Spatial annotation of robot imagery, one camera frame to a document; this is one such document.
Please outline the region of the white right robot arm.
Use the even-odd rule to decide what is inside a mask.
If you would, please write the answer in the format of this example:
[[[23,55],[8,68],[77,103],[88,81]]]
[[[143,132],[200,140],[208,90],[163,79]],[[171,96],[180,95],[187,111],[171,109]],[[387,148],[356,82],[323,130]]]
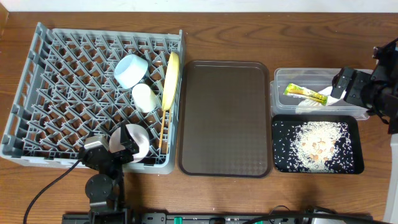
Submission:
[[[392,168],[383,220],[397,223],[397,39],[374,47],[373,58],[377,63],[371,74],[342,68],[333,78],[330,96],[366,108],[367,114],[388,125]]]

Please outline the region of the light blue bowl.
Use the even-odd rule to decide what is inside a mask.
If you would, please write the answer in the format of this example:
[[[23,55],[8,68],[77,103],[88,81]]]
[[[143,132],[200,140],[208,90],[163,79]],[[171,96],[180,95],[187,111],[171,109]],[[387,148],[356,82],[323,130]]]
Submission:
[[[135,55],[127,55],[119,61],[114,69],[114,78],[121,88],[128,89],[139,83],[148,69],[148,61]]]

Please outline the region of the yellow plate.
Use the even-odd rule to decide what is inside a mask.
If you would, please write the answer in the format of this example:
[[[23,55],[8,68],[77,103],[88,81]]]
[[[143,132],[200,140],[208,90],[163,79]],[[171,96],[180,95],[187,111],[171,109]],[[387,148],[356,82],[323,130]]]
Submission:
[[[165,83],[162,94],[162,110],[168,111],[172,107],[175,92],[177,89],[179,76],[180,59],[177,53],[171,52],[167,71],[165,75]]]

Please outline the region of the white bowl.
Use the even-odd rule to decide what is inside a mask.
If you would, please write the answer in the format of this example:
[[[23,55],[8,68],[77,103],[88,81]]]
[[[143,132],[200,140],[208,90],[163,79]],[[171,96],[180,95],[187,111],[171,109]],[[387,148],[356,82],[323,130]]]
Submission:
[[[134,160],[132,163],[137,163],[146,157],[149,152],[149,134],[148,132],[138,124],[127,124],[126,125],[128,134],[136,142],[139,152],[133,155]],[[120,143],[121,128],[115,130],[109,140],[109,151],[114,153],[118,151],[124,151],[125,147]]]

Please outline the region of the yellow green snack wrapper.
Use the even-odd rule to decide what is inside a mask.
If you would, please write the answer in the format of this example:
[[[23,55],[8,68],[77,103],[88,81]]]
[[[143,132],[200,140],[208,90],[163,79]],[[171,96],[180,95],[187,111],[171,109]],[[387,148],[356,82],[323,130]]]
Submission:
[[[320,103],[323,106],[326,105],[328,99],[326,95],[322,95],[318,92],[309,90],[308,88],[301,87],[293,83],[289,83],[287,85],[286,89],[284,90],[284,95],[312,100],[314,102]]]

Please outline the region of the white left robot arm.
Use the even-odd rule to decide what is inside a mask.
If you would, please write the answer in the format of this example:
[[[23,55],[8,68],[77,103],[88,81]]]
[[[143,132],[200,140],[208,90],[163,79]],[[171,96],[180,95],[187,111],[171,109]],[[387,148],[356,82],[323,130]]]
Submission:
[[[111,152],[104,136],[92,136],[86,139],[78,153],[83,165],[98,171],[85,185],[85,193],[90,200],[90,223],[135,222],[133,210],[125,204],[123,165],[134,160],[139,147],[125,124],[121,126],[119,142],[124,149]]]

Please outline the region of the white cup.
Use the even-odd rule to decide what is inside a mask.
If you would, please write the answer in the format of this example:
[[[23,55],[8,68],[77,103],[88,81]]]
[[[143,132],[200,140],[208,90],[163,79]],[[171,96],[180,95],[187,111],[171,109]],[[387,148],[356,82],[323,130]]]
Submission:
[[[132,97],[136,108],[142,113],[149,113],[157,106],[155,93],[144,83],[139,83],[133,87]]]

